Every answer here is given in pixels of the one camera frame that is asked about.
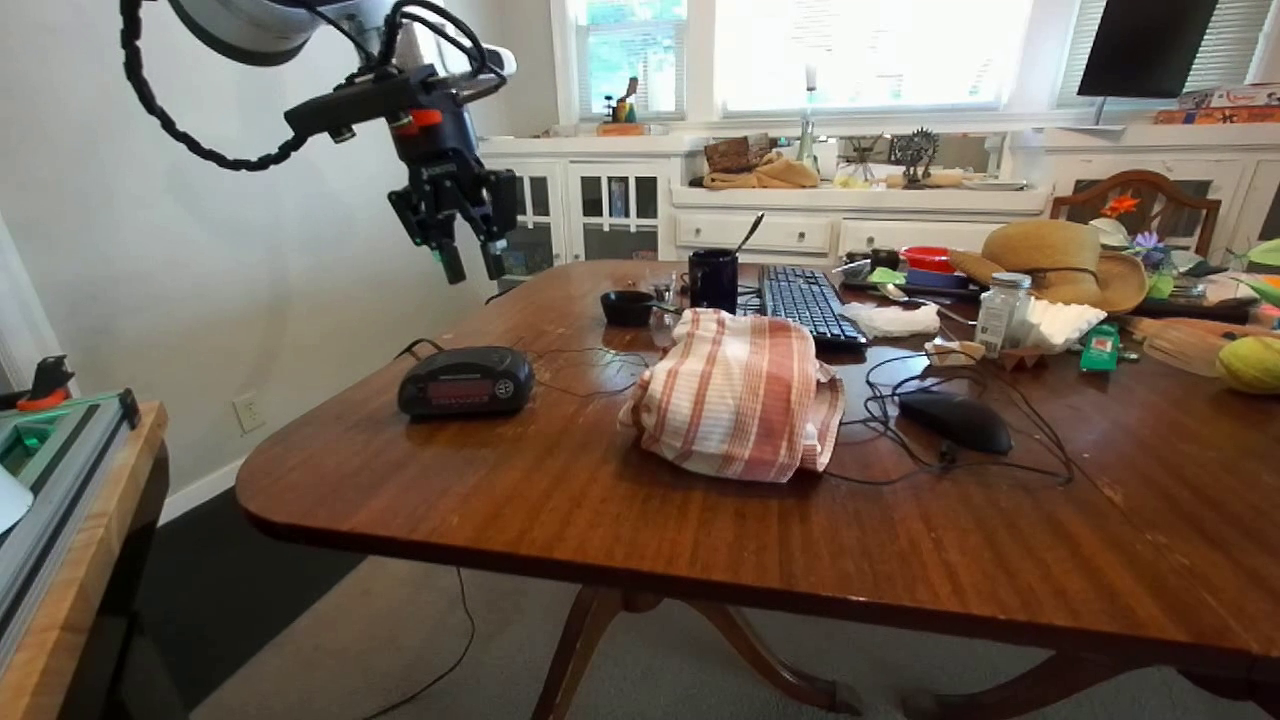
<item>floor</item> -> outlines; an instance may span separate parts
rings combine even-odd
[[[179,700],[197,709],[359,560],[278,544],[222,493],[154,532],[138,620]]]
[[[439,690],[387,716],[526,716],[568,603],[570,590],[549,582],[367,565],[356,554],[278,544],[256,532],[230,496],[163,525],[138,590],[138,620],[193,720],[378,716],[372,709],[454,659],[462,664],[443,671]],[[778,657],[847,685],[869,720],[901,720],[895,700],[916,690],[992,690],[1043,657],[869,625],[751,618]],[[696,613],[662,603],[623,618],[602,635],[570,716],[806,720],[826,713],[783,700]],[[1216,700],[1170,670],[1144,670],[1034,713],[1034,720],[1075,716],[1261,720],[1263,713]]]

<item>chair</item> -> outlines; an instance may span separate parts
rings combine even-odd
[[[1117,215],[1128,237],[1159,234],[1170,248],[1209,255],[1221,201],[1209,201],[1209,182],[1167,182],[1146,167],[1107,182],[1075,182],[1073,198],[1052,198],[1048,215],[1087,223]]]

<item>computer mouse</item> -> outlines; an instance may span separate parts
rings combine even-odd
[[[955,442],[958,449],[1008,458],[1011,437],[999,414],[988,406],[942,397],[942,394],[904,394],[895,397],[901,417]]]
[[[27,484],[21,484],[14,476],[7,476],[7,470],[0,470],[0,535],[23,521],[32,508],[32,493]]]

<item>green toy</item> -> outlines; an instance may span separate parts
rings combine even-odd
[[[1097,326],[1079,337],[1079,371],[1117,371],[1119,334],[1117,326]]]

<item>yellow fruit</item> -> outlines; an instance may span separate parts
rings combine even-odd
[[[1280,397],[1280,337],[1238,337],[1216,351],[1226,388]]]

